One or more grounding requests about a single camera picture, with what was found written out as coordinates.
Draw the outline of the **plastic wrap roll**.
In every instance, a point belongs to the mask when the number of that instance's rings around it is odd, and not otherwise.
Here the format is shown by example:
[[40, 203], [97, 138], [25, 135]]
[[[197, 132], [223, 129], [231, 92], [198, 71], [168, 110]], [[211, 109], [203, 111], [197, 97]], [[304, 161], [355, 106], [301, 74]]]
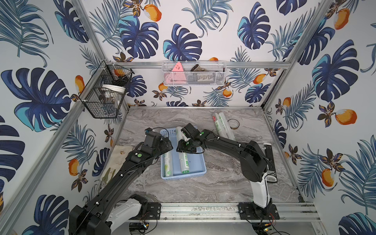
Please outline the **plastic wrap roll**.
[[221, 124], [222, 124], [228, 138], [230, 140], [235, 141], [236, 140], [235, 135], [233, 134], [232, 129], [230, 128], [230, 125], [229, 125], [224, 113], [220, 112], [218, 115], [219, 115], [219, 120], [221, 121]]
[[213, 118], [216, 130], [217, 130], [219, 136], [223, 137], [223, 138], [228, 138], [227, 132], [225, 131], [225, 129], [224, 129], [224, 127], [223, 127], [223, 125], [222, 125], [222, 123], [219, 119], [219, 115], [217, 113], [213, 113], [212, 118]]
[[164, 176], [173, 176], [172, 151], [169, 151], [164, 154]]
[[[176, 127], [176, 138], [177, 142], [179, 143], [181, 140], [185, 141], [186, 138], [182, 132], [182, 127], [178, 126]], [[188, 161], [187, 153], [185, 152], [179, 152], [179, 161], [180, 161], [180, 168], [182, 174], [188, 174], [190, 172], [190, 166]]]

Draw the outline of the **light blue plastic basket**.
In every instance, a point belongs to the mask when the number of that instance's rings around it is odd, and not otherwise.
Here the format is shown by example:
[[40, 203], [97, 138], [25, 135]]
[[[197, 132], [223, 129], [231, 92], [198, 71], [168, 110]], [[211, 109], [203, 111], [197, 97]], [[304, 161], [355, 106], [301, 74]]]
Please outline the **light blue plastic basket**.
[[176, 148], [178, 146], [178, 142], [176, 138], [176, 129], [175, 128], [161, 129], [160, 134], [164, 137], [168, 137], [173, 146], [173, 150], [171, 150], [172, 162], [173, 162], [173, 176], [165, 177], [164, 154], [161, 156], [161, 178], [163, 180], [182, 180], [182, 179], [187, 179], [187, 178], [200, 177], [206, 174], [207, 169], [206, 169], [205, 158], [203, 154], [187, 154], [189, 166], [190, 166], [190, 172], [188, 174], [182, 174], [181, 168], [180, 168], [179, 154], [176, 151]]

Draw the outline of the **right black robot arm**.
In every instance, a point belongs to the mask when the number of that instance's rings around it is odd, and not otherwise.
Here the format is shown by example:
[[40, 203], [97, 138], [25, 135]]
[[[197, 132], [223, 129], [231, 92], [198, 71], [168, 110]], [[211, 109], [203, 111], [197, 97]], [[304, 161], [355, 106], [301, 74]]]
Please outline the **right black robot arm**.
[[255, 141], [248, 143], [233, 141], [216, 135], [213, 131], [196, 129], [192, 124], [182, 128], [187, 140], [180, 140], [177, 152], [196, 154], [202, 150], [213, 149], [229, 155], [240, 162], [243, 176], [251, 182], [253, 204], [266, 209], [271, 201], [266, 182], [268, 159]]

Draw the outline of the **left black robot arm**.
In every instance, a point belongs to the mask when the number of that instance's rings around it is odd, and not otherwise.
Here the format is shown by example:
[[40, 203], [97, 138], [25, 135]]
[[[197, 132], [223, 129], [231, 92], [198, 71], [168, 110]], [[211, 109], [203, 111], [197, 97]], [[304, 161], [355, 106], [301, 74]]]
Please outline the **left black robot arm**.
[[75, 206], [69, 215], [70, 235], [110, 235], [123, 223], [140, 213], [145, 199], [137, 196], [116, 207], [117, 198], [155, 159], [171, 151], [168, 136], [145, 130], [146, 138], [128, 153], [125, 162], [110, 182], [83, 207]]

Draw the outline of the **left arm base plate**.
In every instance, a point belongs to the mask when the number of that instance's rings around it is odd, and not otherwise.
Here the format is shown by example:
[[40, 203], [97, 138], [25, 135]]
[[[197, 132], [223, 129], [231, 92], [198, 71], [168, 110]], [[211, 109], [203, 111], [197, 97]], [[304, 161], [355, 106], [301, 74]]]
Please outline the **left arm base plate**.
[[161, 203], [144, 202], [141, 204], [139, 213], [129, 220], [159, 220], [161, 216]]

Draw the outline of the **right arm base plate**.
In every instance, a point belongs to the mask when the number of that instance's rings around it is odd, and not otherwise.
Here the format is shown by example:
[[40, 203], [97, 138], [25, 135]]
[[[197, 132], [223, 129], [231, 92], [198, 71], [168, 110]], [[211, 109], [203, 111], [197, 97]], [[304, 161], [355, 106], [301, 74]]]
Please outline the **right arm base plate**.
[[242, 202], [238, 204], [241, 220], [279, 220], [280, 216], [275, 204], [272, 201], [262, 208], [254, 202]]

